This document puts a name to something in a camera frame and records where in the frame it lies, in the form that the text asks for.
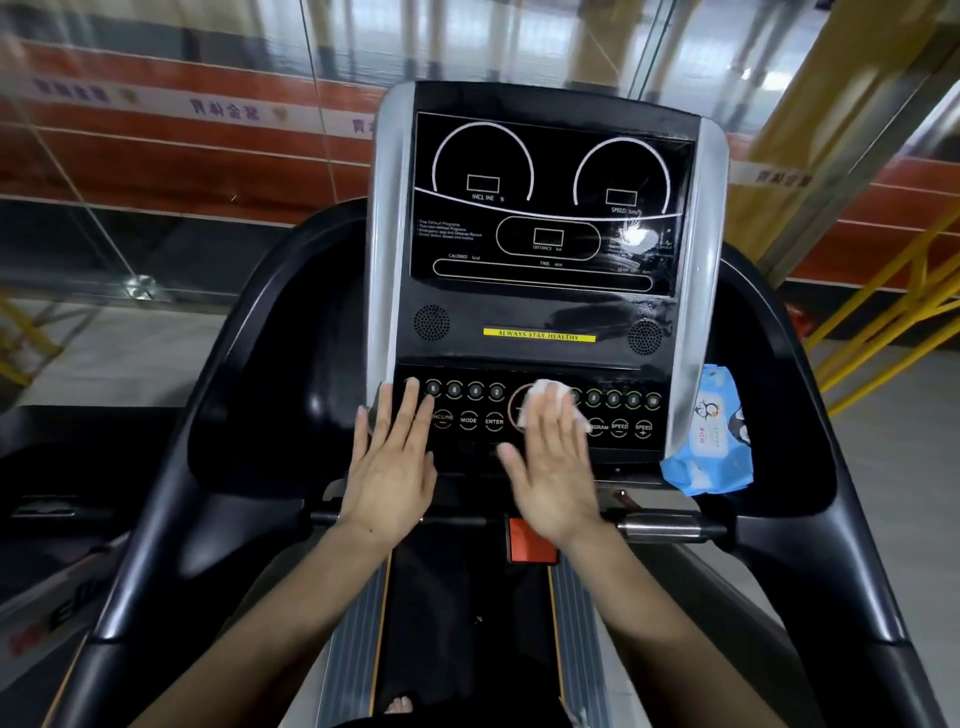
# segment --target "white wipe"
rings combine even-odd
[[[526,429],[527,426],[527,404],[530,402],[530,398],[534,395],[543,394],[543,392],[546,391],[547,384],[557,385],[557,411],[560,411],[560,401],[564,395],[570,391],[570,388],[563,382],[555,379],[538,379],[534,382],[534,385],[527,390],[527,394],[523,398],[523,404],[520,406],[520,416],[516,418],[516,423],[519,425],[520,429]],[[587,418],[584,417],[584,413],[579,409],[574,408],[573,415],[577,420],[584,424],[584,429],[587,431],[587,435],[589,435],[591,430],[590,423],[587,421]]]

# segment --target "yellow sticker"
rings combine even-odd
[[[519,328],[487,328],[483,329],[484,336],[508,336],[512,339],[543,339],[545,341],[580,341],[594,344],[597,340],[592,334],[558,333],[556,331],[524,331]]]

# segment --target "treadmill console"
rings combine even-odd
[[[431,447],[455,454],[448,467],[520,444],[516,416],[542,377],[574,387],[595,463],[678,451],[706,350],[728,155],[713,122],[639,102],[393,88],[374,138],[368,401],[381,381],[416,376],[437,398]]]

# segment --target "adjacent treadmill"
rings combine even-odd
[[[579,579],[562,556],[508,558],[492,448],[522,445],[519,404],[546,376],[593,425],[605,518],[788,725],[946,725],[789,319],[721,247],[727,158],[712,122],[652,105],[392,89],[369,204],[292,231],[228,317],[50,724],[125,726],[173,682],[280,551],[336,520],[356,403],[396,406],[378,384],[417,376],[441,481],[335,632],[311,724],[526,670],[611,725]],[[705,361],[737,381],[755,482],[699,511],[637,509],[621,491],[662,487]],[[705,540],[750,568],[785,633],[671,543]]]

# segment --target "forearm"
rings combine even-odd
[[[276,724],[340,616],[389,549],[349,525],[330,528],[274,589],[161,695],[132,728]],[[282,698],[276,700],[277,692]]]
[[[782,728],[780,719],[607,524],[564,549],[654,726]]]

